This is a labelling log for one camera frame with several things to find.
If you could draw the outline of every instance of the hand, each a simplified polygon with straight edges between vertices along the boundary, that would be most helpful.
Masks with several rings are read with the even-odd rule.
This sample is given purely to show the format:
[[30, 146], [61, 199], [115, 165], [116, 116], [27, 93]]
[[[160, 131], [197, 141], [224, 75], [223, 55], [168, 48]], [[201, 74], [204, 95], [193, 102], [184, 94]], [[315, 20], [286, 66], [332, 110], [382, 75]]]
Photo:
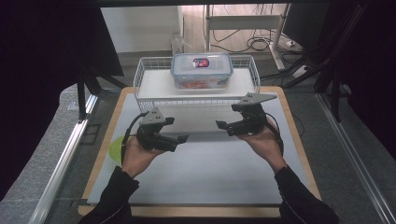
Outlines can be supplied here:
[[145, 171], [158, 155], [163, 153], [164, 151], [158, 149], [144, 149], [133, 135], [126, 146], [121, 169], [131, 178], [135, 178]]
[[[268, 122], [276, 128], [268, 117], [267, 119]], [[237, 137], [246, 141], [257, 155], [265, 159], [270, 164], [275, 174], [283, 167], [288, 166], [282, 157], [276, 136], [269, 128], [264, 127], [259, 133], [242, 134]]]

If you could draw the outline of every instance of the plastic food container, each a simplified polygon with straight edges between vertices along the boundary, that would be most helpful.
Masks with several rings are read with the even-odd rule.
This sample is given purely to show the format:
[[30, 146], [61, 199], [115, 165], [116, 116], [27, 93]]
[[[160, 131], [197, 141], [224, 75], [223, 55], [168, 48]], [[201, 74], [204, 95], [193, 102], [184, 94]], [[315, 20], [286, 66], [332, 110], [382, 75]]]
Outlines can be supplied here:
[[223, 90], [233, 65], [227, 53], [183, 53], [173, 58], [171, 74], [179, 90]]

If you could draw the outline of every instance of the yellow-green object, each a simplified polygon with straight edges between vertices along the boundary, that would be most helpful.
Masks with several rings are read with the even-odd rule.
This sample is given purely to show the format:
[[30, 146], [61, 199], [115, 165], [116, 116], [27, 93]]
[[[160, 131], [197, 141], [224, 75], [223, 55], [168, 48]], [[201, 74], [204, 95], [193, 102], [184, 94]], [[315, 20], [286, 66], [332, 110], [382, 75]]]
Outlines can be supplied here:
[[118, 137], [110, 144], [110, 148], [108, 149], [108, 155], [114, 161], [121, 161], [121, 145], [122, 145], [123, 136]]

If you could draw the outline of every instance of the black cable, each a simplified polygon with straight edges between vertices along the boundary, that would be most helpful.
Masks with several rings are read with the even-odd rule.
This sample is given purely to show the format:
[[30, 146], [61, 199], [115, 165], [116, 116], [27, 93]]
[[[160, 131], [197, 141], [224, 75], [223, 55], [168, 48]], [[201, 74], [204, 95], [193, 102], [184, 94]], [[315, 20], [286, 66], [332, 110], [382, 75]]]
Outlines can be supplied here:
[[132, 121], [132, 123], [129, 125], [129, 128], [126, 130], [124, 138], [122, 139], [122, 144], [121, 144], [121, 162], [123, 162], [123, 155], [125, 154], [125, 150], [126, 150], [126, 145], [129, 139], [129, 136], [131, 134], [131, 130], [134, 127], [134, 124], [137, 122], [138, 119], [145, 117], [149, 112], [145, 112], [145, 113], [141, 113], [138, 116], [136, 116], [136, 118], [134, 118], [134, 120]]
[[[293, 69], [291, 69], [291, 70], [292, 70], [293, 72], [296, 71], [296, 69], [294, 69], [294, 68], [297, 67], [298, 65], [300, 65], [302, 62], [303, 62], [303, 61], [298, 61], [298, 63], [294, 63], [294, 64], [292, 65]], [[285, 77], [286, 77], [286, 76], [290, 76], [290, 75], [291, 75], [291, 72], [288, 72], [285, 76], [283, 76], [283, 77], [281, 78], [279, 87], [283, 88], [283, 81], [285, 80]]]
[[253, 15], [254, 11], [257, 11], [259, 9], [259, 5], [256, 5], [253, 10], [250, 12], [250, 15]]
[[323, 39], [313, 49], [305, 50], [304, 53], [309, 54], [311, 57], [318, 57], [323, 52], [326, 52], [327, 49], [332, 45], [332, 42], [333, 42], [334, 38], [337, 36], [337, 34], [339, 32], [341, 32], [347, 25], [347, 22], [350, 20], [350, 18], [353, 15], [353, 9], [354, 9], [354, 7], [351, 10], [349, 10], [349, 13], [344, 15], [344, 17], [335, 26], [335, 28], [332, 30], [332, 32], [325, 37], [325, 39]]
[[297, 115], [295, 115], [293, 113], [291, 113], [291, 115], [293, 117], [295, 117], [299, 121], [299, 123], [301, 124], [301, 127], [303, 128], [303, 130], [301, 131], [301, 133], [299, 133], [299, 135], [300, 135], [300, 137], [303, 136], [303, 134], [305, 133], [305, 126], [304, 126], [303, 122], [297, 117]]
[[283, 144], [282, 137], [280, 136], [279, 125], [277, 124], [277, 121], [274, 118], [274, 116], [272, 116], [271, 114], [268, 114], [268, 113], [265, 113], [265, 114], [270, 116], [274, 120], [274, 122], [276, 124], [276, 128], [275, 128], [268, 120], [265, 122], [265, 125], [267, 126], [267, 128], [269, 130], [271, 130], [271, 132], [276, 136], [276, 140], [277, 140], [277, 143], [279, 144], [279, 148], [280, 148], [280, 153], [283, 156], [283, 152], [284, 152], [285, 146]]
[[264, 80], [268, 80], [268, 79], [273, 79], [273, 78], [281, 78], [283, 75], [287, 75], [288, 73], [292, 72], [293, 69], [295, 69], [295, 67], [297, 65], [299, 65], [300, 63], [302, 63], [305, 59], [307, 58], [306, 55], [303, 55], [303, 57], [301, 57], [299, 60], [297, 60], [297, 62], [295, 62], [294, 64], [292, 64], [288, 69], [280, 72], [280, 73], [276, 73], [276, 74], [272, 74], [272, 75], [268, 75], [265, 77], [260, 77], [260, 81], [264, 81]]
[[292, 49], [285, 49], [280, 45], [277, 45], [277, 49], [281, 52], [290, 53], [290, 54], [304, 54], [303, 50], [292, 50]]
[[228, 12], [226, 5], [224, 4], [224, 10], [227, 12], [227, 15], [230, 15], [230, 12]]
[[221, 40], [217, 40], [217, 39], [216, 39], [215, 30], [212, 30], [212, 34], [213, 34], [213, 38], [219, 43], [219, 42], [221, 42], [221, 41], [223, 41], [223, 40], [229, 38], [230, 36], [232, 36], [232, 35], [238, 33], [239, 31], [241, 31], [241, 30], [236, 30], [236, 31], [234, 31], [232, 34], [227, 35], [226, 37], [222, 38]]
[[294, 211], [294, 209], [290, 206], [290, 204], [289, 204], [289, 202], [286, 200], [285, 196], [283, 196], [282, 191], [280, 191], [280, 195], [281, 195], [281, 197], [282, 197], [282, 199], [283, 199], [283, 202], [286, 203], [286, 205], [287, 205], [288, 208], [291, 210], [291, 212], [292, 212], [298, 219], [300, 219], [300, 221], [302, 221], [303, 224], [307, 224], [307, 223], [303, 220], [303, 218], [300, 217], [300, 216], [297, 214], [297, 212]]
[[[249, 112], [247, 112], [247, 111], [244, 111], [243, 114], [244, 114], [244, 115], [249, 115], [250, 117], [255, 118], [255, 119], [260, 119], [260, 116], [254, 114], [254, 113], [249, 113]], [[274, 120], [274, 122], [275, 122], [275, 124], [276, 124], [276, 128], [277, 128], [277, 132], [278, 132], [279, 135], [280, 135], [279, 125], [277, 124], [277, 121], [276, 121], [276, 119], [274, 118], [274, 116], [271, 115], [271, 114], [269, 114], [269, 113], [265, 113], [265, 115], [268, 115], [269, 117], [271, 117], [271, 118]]]
[[231, 53], [241, 53], [241, 52], [245, 52], [245, 51], [247, 51], [247, 50], [249, 50], [250, 48], [247, 48], [247, 49], [242, 49], [242, 50], [230, 50], [230, 49], [226, 49], [226, 48], [224, 48], [224, 47], [221, 47], [221, 46], [219, 46], [219, 45], [210, 45], [211, 47], [215, 47], [215, 48], [219, 48], [219, 49], [224, 49], [224, 50], [227, 50], [227, 51], [229, 51], [229, 52], [231, 52]]
[[265, 4], [262, 4], [262, 10], [260, 11], [260, 15], [262, 15], [262, 11], [264, 10], [264, 5]]
[[[261, 29], [261, 30], [265, 30], [265, 31], [272, 32], [272, 33], [276, 34], [276, 31], [273, 31], [273, 30], [271, 30], [271, 29]], [[285, 38], [287, 38], [287, 39], [289, 39], [289, 40], [291, 40], [290, 37], [288, 37], [287, 35], [283, 34], [282, 32], [280, 33], [280, 35], [283, 36], [283, 37], [285, 37]]]
[[204, 32], [204, 40], [206, 40], [206, 36], [205, 36], [205, 5], [204, 5], [204, 8], [202, 9], [202, 32]]
[[[265, 45], [265, 48], [263, 48], [263, 49], [256, 49], [253, 46], [255, 43], [265, 43], [266, 45]], [[255, 49], [257, 51], [263, 51], [263, 50], [268, 49], [268, 43], [265, 41], [265, 39], [263, 39], [263, 38], [255, 38], [254, 36], [247, 40], [247, 46], [251, 47], [252, 49]]]
[[272, 86], [275, 86], [275, 83], [276, 83], [280, 78], [282, 78], [282, 77], [284, 77], [284, 76], [281, 76], [281, 77], [278, 77], [277, 79], [275, 79], [275, 80], [273, 81], [273, 83], [272, 83]]
[[281, 54], [282, 60], [283, 60], [285, 63], [295, 63], [295, 62], [291, 62], [291, 61], [289, 61], [289, 59], [286, 59], [286, 58], [285, 58], [285, 56], [288, 56], [288, 55], [300, 55], [300, 54], [294, 54], [294, 53]]
[[262, 5], [262, 11], [260, 12], [260, 15], [262, 15], [262, 12], [263, 12], [263, 9], [264, 9], [264, 5], [265, 5], [264, 15], [266, 15], [266, 13], [267, 13], [267, 6], [268, 6], [268, 4], [263, 4], [263, 5]]
[[[272, 15], [272, 9], [273, 8], [274, 8], [274, 4], [271, 5], [270, 15]], [[272, 33], [272, 29], [270, 29], [270, 43], [271, 43], [271, 33]]]

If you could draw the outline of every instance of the sticker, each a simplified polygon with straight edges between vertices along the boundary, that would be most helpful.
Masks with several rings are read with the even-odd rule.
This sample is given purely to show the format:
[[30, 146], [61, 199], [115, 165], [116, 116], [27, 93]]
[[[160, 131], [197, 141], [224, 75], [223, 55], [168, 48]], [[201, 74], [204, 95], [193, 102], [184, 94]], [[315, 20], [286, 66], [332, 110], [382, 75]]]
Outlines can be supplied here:
[[192, 61], [192, 65], [194, 67], [208, 67], [209, 66], [209, 60], [208, 59], [194, 59]]

